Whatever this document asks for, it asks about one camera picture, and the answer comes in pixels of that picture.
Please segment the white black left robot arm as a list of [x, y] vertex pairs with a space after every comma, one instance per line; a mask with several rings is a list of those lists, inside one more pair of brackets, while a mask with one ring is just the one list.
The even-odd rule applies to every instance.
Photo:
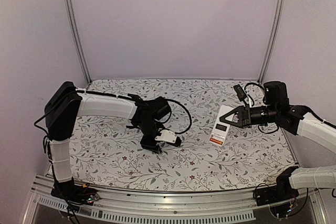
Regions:
[[137, 94], [117, 95], [77, 88], [73, 82], [64, 82], [44, 107], [43, 115], [34, 127], [45, 132], [45, 150], [57, 190], [67, 200], [78, 195], [70, 162], [70, 139], [76, 123], [82, 119], [121, 119], [129, 121], [130, 129], [141, 132], [140, 145], [153, 153], [160, 153], [159, 143], [179, 147], [180, 136], [165, 126], [163, 118], [172, 114], [171, 99], [157, 97], [145, 100]]

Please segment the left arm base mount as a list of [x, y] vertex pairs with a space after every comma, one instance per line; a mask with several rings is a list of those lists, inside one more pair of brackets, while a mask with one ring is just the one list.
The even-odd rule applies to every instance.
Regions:
[[55, 182], [51, 195], [77, 205], [93, 205], [100, 199], [96, 189], [91, 188], [89, 183], [76, 185], [73, 180], [68, 182]]

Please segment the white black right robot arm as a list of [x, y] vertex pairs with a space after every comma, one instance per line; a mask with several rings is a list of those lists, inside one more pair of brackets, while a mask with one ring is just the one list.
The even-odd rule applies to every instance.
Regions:
[[[319, 117], [306, 105], [291, 105], [287, 86], [281, 81], [264, 83], [263, 106], [238, 106], [219, 116], [219, 121], [238, 128], [276, 124], [292, 135], [307, 138], [335, 152], [335, 125]], [[289, 167], [277, 176], [271, 190], [276, 201], [284, 200], [292, 189], [335, 188], [335, 166], [317, 168]]]

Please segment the white remote control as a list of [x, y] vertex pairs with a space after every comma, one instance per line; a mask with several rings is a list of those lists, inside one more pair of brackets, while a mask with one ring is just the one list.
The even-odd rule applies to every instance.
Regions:
[[217, 115], [214, 126], [209, 136], [209, 140], [216, 139], [218, 141], [222, 141], [224, 145], [224, 142], [226, 138], [228, 137], [229, 129], [230, 129], [230, 125], [220, 122], [218, 115]]

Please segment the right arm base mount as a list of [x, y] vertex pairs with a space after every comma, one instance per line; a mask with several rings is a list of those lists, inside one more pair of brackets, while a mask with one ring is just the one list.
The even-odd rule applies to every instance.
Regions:
[[257, 206], [274, 204], [299, 196], [297, 189], [284, 188], [282, 186], [269, 186], [265, 183], [257, 185], [253, 191], [253, 199]]

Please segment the orange AAA battery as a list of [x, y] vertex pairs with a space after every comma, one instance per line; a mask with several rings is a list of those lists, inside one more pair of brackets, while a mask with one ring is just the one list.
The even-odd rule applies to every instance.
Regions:
[[212, 144], [215, 144], [215, 145], [218, 145], [218, 146], [222, 146], [223, 145], [223, 142], [222, 141], [218, 141], [216, 139], [210, 139], [210, 142]]

